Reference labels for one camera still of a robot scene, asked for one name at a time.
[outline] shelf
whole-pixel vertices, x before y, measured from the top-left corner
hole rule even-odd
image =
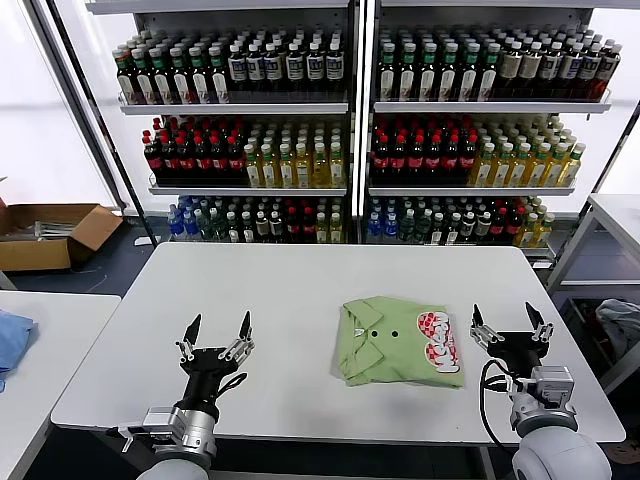
[[[211,103],[122,105],[125,115],[342,115],[348,103]]]
[[[153,195],[219,195],[262,197],[344,197],[346,188],[149,187]]]
[[[638,0],[382,0],[383,7],[535,7],[639,9]]]
[[[346,8],[349,0],[90,0],[94,15],[282,8]]]
[[[376,113],[604,113],[611,108],[609,95],[589,102],[375,102]]]
[[[522,187],[522,188],[474,188],[474,187],[369,187],[369,195],[374,197],[443,197],[443,196],[467,196],[467,197],[526,197],[529,195],[540,196],[567,196],[575,189],[570,187]]]

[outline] open cardboard box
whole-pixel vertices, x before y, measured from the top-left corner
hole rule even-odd
[[[86,261],[122,223],[96,204],[10,205],[0,208],[0,235],[27,228],[36,220],[73,223],[71,236],[56,240],[0,241],[0,270],[51,270]]]

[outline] bottle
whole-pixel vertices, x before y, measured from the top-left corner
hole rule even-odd
[[[298,186],[297,172],[293,168],[291,158],[291,147],[286,143],[280,145],[280,173],[282,188],[296,188]]]
[[[309,188],[311,177],[311,159],[307,153],[307,146],[304,143],[296,145],[295,170],[298,178],[298,187]]]
[[[418,85],[418,101],[420,102],[428,102],[433,98],[437,49],[438,47],[435,43],[427,43],[424,46],[424,57],[419,77],[420,84]]]
[[[531,145],[528,143],[521,143],[517,155],[511,157],[509,170],[507,170],[507,177],[505,186],[509,188],[520,187],[522,183],[522,175],[527,166],[531,164]]]
[[[331,243],[342,243],[342,220],[337,212],[331,214],[330,229]]]
[[[398,101],[400,102],[408,102],[411,100],[415,71],[413,66],[415,52],[415,43],[409,42],[404,44],[404,55],[402,56],[402,66],[400,68],[400,88],[398,89]]]
[[[476,62],[478,61],[479,51],[479,43],[473,42],[467,45],[467,58],[465,61],[465,65],[460,68],[460,70],[456,74],[459,82],[457,88],[457,90],[459,91],[459,102],[468,102],[472,99],[472,94],[475,91],[474,86],[476,84],[476,74],[478,73],[478,66],[476,65]]]
[[[527,220],[524,227],[520,229],[520,232],[513,239],[513,245],[519,248],[527,248],[531,246],[531,240],[535,233],[536,222],[538,221],[538,215],[530,213],[527,215]]]
[[[393,95],[393,85],[395,77],[395,65],[393,64],[393,54],[396,46],[393,43],[385,43],[382,47],[382,68],[380,70],[380,101],[388,102]]]
[[[613,72],[616,71],[620,63],[620,50],[622,50],[622,45],[614,45],[611,47],[611,50],[602,57],[600,68],[598,68],[595,78],[589,85],[590,99],[600,100],[604,94],[613,76]]]
[[[566,143],[558,143],[551,161],[547,163],[540,185],[543,187],[555,187],[565,166],[565,156],[567,155],[568,145]]]
[[[438,88],[438,101],[448,102],[453,91],[453,83],[456,77],[455,63],[458,44],[447,43],[445,45],[444,62],[440,68],[440,85]]]
[[[561,187],[570,187],[573,183],[573,180],[576,178],[576,174],[578,173],[578,169],[582,165],[580,161],[580,157],[584,153],[586,145],[584,143],[576,143],[573,147],[573,151],[569,155],[569,161],[564,167],[562,174],[560,175],[560,180],[558,180],[558,186]]]
[[[313,158],[313,186],[315,188],[329,188],[330,177],[324,143],[316,143]]]
[[[474,230],[474,234],[476,237],[476,242],[478,244],[486,243],[487,235],[489,234],[489,229],[491,228],[491,213],[483,212],[482,215],[478,215],[478,222],[476,223],[476,228]]]
[[[487,58],[485,59],[484,68],[480,73],[480,81],[478,87],[478,101],[487,102],[493,90],[493,84],[498,71],[498,55],[500,54],[500,44],[490,43],[487,47]]]
[[[444,219],[444,215],[442,213],[437,212],[434,215],[433,228],[431,229],[431,241],[430,245],[440,245],[440,240],[442,238],[442,220]]]

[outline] bottle label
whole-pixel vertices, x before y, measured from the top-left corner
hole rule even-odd
[[[442,238],[442,232],[431,233],[431,245],[440,245],[440,239]]]
[[[304,165],[298,165],[298,186],[300,188],[309,188],[309,173],[307,167]]]
[[[291,175],[291,166],[280,165],[280,172],[282,173],[282,186],[284,188],[291,188],[293,186],[293,176]]]
[[[164,75],[155,75],[154,80],[156,81],[156,85],[158,85],[158,91],[160,92],[160,98],[162,98],[162,102],[165,105],[171,103],[171,91],[169,90],[169,82],[167,82],[167,77]]]
[[[602,62],[600,63],[600,68],[598,69],[598,73],[596,73],[596,78],[598,80],[602,80],[603,82],[608,82],[611,80],[611,76],[613,72],[616,70],[620,59],[618,58],[609,58],[604,57]]]
[[[411,99],[411,87],[413,86],[413,72],[406,71],[400,75],[400,102],[408,102]]]
[[[555,187],[556,183],[558,183],[558,177],[560,176],[560,172],[562,171],[562,165],[551,165],[549,169],[549,174],[544,181],[545,187]]]
[[[501,188],[504,187],[504,179],[507,176],[507,170],[509,170],[509,165],[500,165],[496,170],[496,177],[493,179],[493,187]]]
[[[129,105],[134,105],[136,103],[135,93],[133,91],[133,86],[131,85],[131,80],[129,77],[125,75],[118,76],[118,83],[120,84],[120,88],[122,89],[122,93],[124,94],[124,98]]]
[[[247,70],[249,72],[249,80],[254,82],[259,82],[264,80],[264,70],[262,69],[262,59],[261,58],[247,58]]]
[[[138,83],[140,84],[140,89],[142,93],[144,93],[144,99],[147,101],[148,105],[153,105],[155,103],[155,95],[153,93],[153,88],[151,87],[151,80],[146,75],[138,75]]]
[[[418,100],[421,102],[428,102],[431,98],[431,89],[433,88],[433,78],[435,72],[432,70],[426,70],[422,72],[420,77],[420,94]]]
[[[476,81],[476,72],[474,70],[467,70],[462,75],[462,83],[460,85],[460,96],[458,97],[459,102],[468,102],[471,100],[471,90],[473,89],[473,84]]]
[[[327,57],[327,78],[329,80],[342,80],[344,77],[344,57]]]
[[[324,78],[324,59],[322,57],[307,57],[307,75],[309,80]]]
[[[271,165],[263,165],[262,173],[264,174],[264,184],[267,188],[275,187],[275,175]]]
[[[189,103],[189,85],[187,84],[187,77],[181,73],[177,73],[173,76],[178,87],[178,93],[180,94],[180,101],[182,103]]]
[[[287,71],[289,80],[302,80],[304,78],[304,62],[302,57],[287,57]]]
[[[204,75],[201,73],[194,74],[193,83],[196,85],[200,103],[209,103],[209,88],[207,87],[207,80],[204,78]]]
[[[422,157],[409,157],[409,168],[421,168]]]
[[[453,245],[456,243],[456,239],[458,238],[458,232],[449,232],[447,234],[446,245]]]
[[[218,103],[229,103],[229,92],[227,91],[227,80],[221,73],[213,74],[213,86],[218,95]]]
[[[453,79],[456,73],[452,70],[442,72],[442,78],[440,79],[440,90],[438,91],[438,101],[448,102],[451,96],[451,87],[453,86]]]
[[[478,169],[478,176],[476,177],[476,183],[474,187],[482,188],[487,183],[487,177],[489,176],[489,171],[491,170],[491,165],[480,165]]]
[[[260,186],[260,175],[258,174],[258,167],[250,165],[247,167],[247,175],[249,175],[249,183],[252,187]]]
[[[487,70],[482,74],[482,81],[480,82],[480,91],[478,92],[478,101],[486,102],[491,95],[491,89],[493,88],[493,81],[496,79],[495,70]]]
[[[522,174],[524,173],[524,168],[525,166],[520,164],[513,167],[513,170],[511,171],[511,178],[507,182],[507,185],[509,187],[520,186],[520,179],[522,178]]]
[[[279,56],[265,57],[264,67],[267,71],[267,80],[282,80],[282,64]]]
[[[580,67],[580,71],[578,72],[578,78],[580,80],[592,80],[593,77],[596,76],[596,72],[598,71],[598,67],[600,66],[600,60],[600,57],[592,57],[590,55],[584,57],[582,66]]]
[[[229,76],[234,82],[247,80],[247,64],[244,58],[229,59]]]
[[[392,90],[393,72],[391,70],[385,70],[384,72],[382,72],[382,75],[380,75],[380,101],[388,102],[389,100],[391,100]]]

